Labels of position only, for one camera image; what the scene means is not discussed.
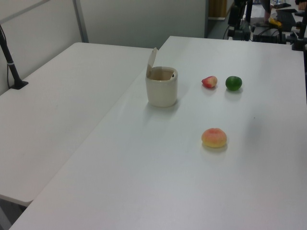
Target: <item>wall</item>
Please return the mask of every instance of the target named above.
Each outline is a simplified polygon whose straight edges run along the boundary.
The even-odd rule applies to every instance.
[[[72,0],[50,0],[1,24],[21,79],[81,41]],[[6,60],[0,51],[0,95],[7,91]]]
[[[0,23],[8,21],[48,0],[0,0]]]
[[[90,43],[159,48],[170,35],[204,37],[206,0],[80,0]]]

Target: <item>yellow object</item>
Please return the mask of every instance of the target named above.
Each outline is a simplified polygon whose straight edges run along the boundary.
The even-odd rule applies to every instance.
[[[279,21],[277,21],[277,20],[275,20],[275,19],[273,19],[271,17],[269,18],[269,23],[271,23],[273,25],[276,25],[278,27],[281,27],[283,25],[281,22],[279,22]]]

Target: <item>toy peach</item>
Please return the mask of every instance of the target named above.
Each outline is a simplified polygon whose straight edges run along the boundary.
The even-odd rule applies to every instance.
[[[210,77],[203,79],[201,82],[204,87],[213,88],[217,84],[217,78],[216,76],[210,76]]]
[[[209,128],[201,136],[204,145],[212,148],[223,147],[227,142],[227,136],[224,131],[219,128]]]

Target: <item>fake fruit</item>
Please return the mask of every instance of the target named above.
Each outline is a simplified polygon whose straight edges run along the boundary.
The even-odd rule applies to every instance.
[[[227,136],[224,131],[219,128],[209,128],[201,136],[204,145],[212,148],[223,147],[227,142]]]
[[[217,78],[215,76],[210,76],[203,79],[201,82],[204,87],[213,88],[217,84]]]
[[[236,91],[241,88],[242,80],[236,76],[230,76],[226,79],[226,87],[231,91]]]

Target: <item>open lid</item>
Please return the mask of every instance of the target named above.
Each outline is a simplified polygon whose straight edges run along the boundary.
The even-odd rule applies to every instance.
[[[157,51],[158,51],[157,48],[154,48],[152,53],[149,56],[148,63],[147,63],[147,71],[146,71],[146,76],[147,77],[150,75],[150,72],[152,71]]]

